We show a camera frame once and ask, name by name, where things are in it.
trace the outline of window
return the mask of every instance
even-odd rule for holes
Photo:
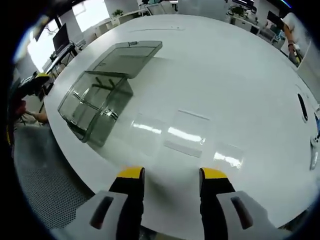
[[[34,65],[41,72],[43,71],[44,65],[49,60],[50,55],[55,51],[53,38],[58,30],[56,22],[52,20],[43,29],[38,41],[34,39],[32,32],[29,35],[30,43],[27,46],[27,49]]]
[[[82,32],[109,18],[104,0],[86,0],[72,7]]]

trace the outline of gray gripper base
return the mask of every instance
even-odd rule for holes
[[[115,240],[120,213],[128,195],[100,191],[76,210],[75,219],[65,228],[55,228],[51,233],[58,240]],[[99,229],[91,225],[94,214],[105,198],[112,201]]]
[[[287,230],[273,226],[268,219],[267,211],[244,191],[222,193],[216,196],[224,213],[228,240],[280,240],[290,234]],[[241,203],[241,208],[250,219],[248,228],[243,228],[232,200]]]

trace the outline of round white table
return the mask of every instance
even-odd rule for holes
[[[113,44],[144,40],[163,47],[128,80],[134,96],[105,145],[81,143],[57,110],[67,90]],[[199,168],[208,167],[223,171],[279,227],[310,206],[320,173],[320,166],[309,170],[317,103],[287,61],[263,39],[225,22],[147,16],[80,52],[56,79],[45,109],[62,152],[95,193],[108,190],[125,166],[145,167],[143,226],[204,239]]]

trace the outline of black oval hole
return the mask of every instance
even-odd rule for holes
[[[298,98],[299,98],[299,102],[300,102],[300,105],[301,105],[301,109],[302,109],[304,120],[308,121],[308,114],[307,114],[305,102],[304,102],[304,100],[303,100],[303,98],[302,98],[302,96],[300,94],[298,94]]]

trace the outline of person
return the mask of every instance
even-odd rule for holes
[[[246,13],[246,17],[251,20],[252,22],[257,22],[258,18],[257,18],[257,8],[255,6],[252,6],[251,9],[245,11]]]
[[[290,53],[293,55],[294,50],[298,50],[300,56],[303,58],[308,50],[311,35],[303,23],[292,12],[288,13],[282,21],[284,23],[285,41],[281,47],[281,51],[286,56],[290,56]]]
[[[19,125],[35,125],[41,126],[48,123],[46,113],[30,112],[26,109],[26,101],[20,100],[15,103],[15,122],[14,126],[17,128]]]

